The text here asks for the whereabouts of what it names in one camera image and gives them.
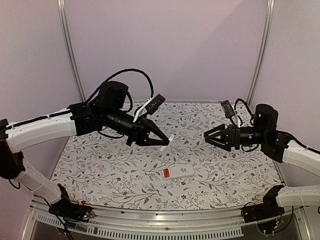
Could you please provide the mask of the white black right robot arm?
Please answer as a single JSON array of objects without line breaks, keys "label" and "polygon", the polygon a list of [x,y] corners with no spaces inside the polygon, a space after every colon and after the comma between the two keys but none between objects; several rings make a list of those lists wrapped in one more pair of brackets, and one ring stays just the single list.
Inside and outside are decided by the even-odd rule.
[{"label": "white black right robot arm", "polygon": [[[320,152],[301,143],[292,134],[277,130],[279,113],[272,106],[258,104],[252,126],[221,124],[204,132],[206,143],[225,151],[259,145],[271,160],[320,174]],[[290,187],[273,186],[262,198],[262,203],[245,205],[241,215],[245,223],[256,222],[284,214],[285,207],[320,205],[319,185]]]}]

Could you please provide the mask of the red orange AA battery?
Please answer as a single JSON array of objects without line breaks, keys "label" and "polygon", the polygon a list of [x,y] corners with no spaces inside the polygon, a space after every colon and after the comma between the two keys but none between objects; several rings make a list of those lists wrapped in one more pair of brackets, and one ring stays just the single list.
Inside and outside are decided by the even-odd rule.
[{"label": "red orange AA battery", "polygon": [[169,169],[168,169],[168,168],[164,169],[164,170],[163,170],[163,174],[164,174],[164,173],[170,174],[170,173],[169,173]]}]

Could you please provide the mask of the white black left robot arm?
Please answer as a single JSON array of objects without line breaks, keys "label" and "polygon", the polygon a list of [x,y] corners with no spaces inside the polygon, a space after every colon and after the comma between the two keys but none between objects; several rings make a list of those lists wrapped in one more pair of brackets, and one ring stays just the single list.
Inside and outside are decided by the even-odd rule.
[{"label": "white black left robot arm", "polygon": [[64,186],[46,178],[23,155],[23,150],[47,141],[63,137],[101,133],[109,128],[119,136],[127,136],[127,145],[167,146],[169,138],[148,119],[165,98],[152,95],[134,115],[123,110],[130,99],[129,88],[118,81],[101,84],[88,102],[72,104],[61,111],[39,116],[22,122],[0,122],[0,176],[16,181],[42,197],[49,212],[71,222],[88,222],[94,217],[93,209],[82,202],[71,202]]}]

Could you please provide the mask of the white remote control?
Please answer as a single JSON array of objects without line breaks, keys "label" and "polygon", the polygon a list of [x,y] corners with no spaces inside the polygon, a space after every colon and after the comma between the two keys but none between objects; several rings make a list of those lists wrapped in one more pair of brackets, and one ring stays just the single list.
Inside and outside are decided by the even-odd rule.
[{"label": "white remote control", "polygon": [[[164,178],[163,170],[168,169],[169,170],[169,178]],[[185,177],[191,177],[195,174],[195,171],[190,166],[170,166],[167,168],[162,169],[160,172],[162,174],[162,178],[164,180],[172,180],[172,179],[179,179],[179,178],[185,178]]]}]

